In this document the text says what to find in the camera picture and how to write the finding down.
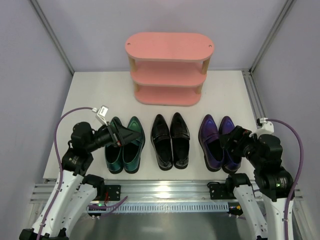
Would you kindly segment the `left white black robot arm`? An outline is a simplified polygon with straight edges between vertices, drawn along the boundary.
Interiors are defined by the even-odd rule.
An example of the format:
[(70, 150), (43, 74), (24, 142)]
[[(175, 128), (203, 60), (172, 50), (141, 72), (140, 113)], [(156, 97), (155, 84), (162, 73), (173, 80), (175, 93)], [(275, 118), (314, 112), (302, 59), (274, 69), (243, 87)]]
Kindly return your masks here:
[(105, 146), (123, 147), (140, 133), (118, 124), (105, 124), (93, 130), (87, 122), (73, 127), (68, 150), (62, 157), (55, 187), (40, 216), (21, 240), (67, 240), (87, 206), (105, 193), (105, 180), (87, 174), (92, 153)]

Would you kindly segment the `purple metallic loafer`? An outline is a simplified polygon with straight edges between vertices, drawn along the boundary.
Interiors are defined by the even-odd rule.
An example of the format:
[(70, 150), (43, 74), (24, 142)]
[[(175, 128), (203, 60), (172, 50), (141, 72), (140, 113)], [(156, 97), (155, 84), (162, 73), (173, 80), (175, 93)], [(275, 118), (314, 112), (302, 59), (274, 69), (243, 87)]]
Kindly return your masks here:
[(207, 114), (200, 125), (198, 141), (204, 154), (204, 161), (210, 172), (217, 172), (222, 168), (224, 151), (220, 144), (220, 134), (217, 125), (210, 114)]
[[(220, 135), (229, 134), (235, 125), (232, 119), (229, 116), (224, 116), (221, 120), (218, 132)], [(241, 167), (242, 158), (238, 156), (234, 156), (227, 150), (224, 150), (224, 163), (222, 169), (225, 173), (235, 174), (238, 169)]]

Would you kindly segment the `green metallic loafer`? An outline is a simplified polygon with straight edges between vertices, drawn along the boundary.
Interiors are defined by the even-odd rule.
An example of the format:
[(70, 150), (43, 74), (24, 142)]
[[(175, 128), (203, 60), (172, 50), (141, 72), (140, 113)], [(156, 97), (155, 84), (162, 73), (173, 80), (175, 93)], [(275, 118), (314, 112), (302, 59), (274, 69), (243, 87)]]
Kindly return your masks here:
[(115, 147), (113, 145), (104, 147), (105, 162), (110, 173), (118, 174), (123, 170), (122, 152), (123, 147)]
[(140, 167), (141, 154), (146, 142), (146, 138), (143, 126), (136, 116), (133, 116), (130, 119), (127, 127), (130, 130), (140, 133), (138, 138), (125, 145), (122, 150), (124, 170), (128, 174), (135, 174)]

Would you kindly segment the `black patent loafer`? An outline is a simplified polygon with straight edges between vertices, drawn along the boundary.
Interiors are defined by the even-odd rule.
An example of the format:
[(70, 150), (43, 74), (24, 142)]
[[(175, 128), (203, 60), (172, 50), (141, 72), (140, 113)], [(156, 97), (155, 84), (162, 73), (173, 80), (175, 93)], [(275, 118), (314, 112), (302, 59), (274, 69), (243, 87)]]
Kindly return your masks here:
[(176, 112), (170, 124), (173, 164), (177, 169), (185, 169), (189, 164), (190, 132), (179, 112)]
[(159, 168), (162, 171), (170, 170), (173, 167), (171, 136), (166, 120), (161, 114), (157, 114), (153, 121), (150, 140)]

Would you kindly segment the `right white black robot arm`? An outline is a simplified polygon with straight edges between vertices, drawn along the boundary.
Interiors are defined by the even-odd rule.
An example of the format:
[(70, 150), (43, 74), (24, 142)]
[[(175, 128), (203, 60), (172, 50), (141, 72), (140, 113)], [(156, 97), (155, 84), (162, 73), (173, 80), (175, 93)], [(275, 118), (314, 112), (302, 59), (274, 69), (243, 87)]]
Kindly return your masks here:
[(254, 168), (255, 183), (262, 194), (266, 215), (262, 214), (254, 199), (246, 174), (236, 173), (226, 179), (226, 185), (239, 202), (249, 224), (253, 240), (293, 239), (294, 181), (282, 167), (283, 148), (273, 133), (273, 123), (264, 121), (255, 132), (236, 126), (219, 138), (222, 149), (236, 157), (246, 158)]

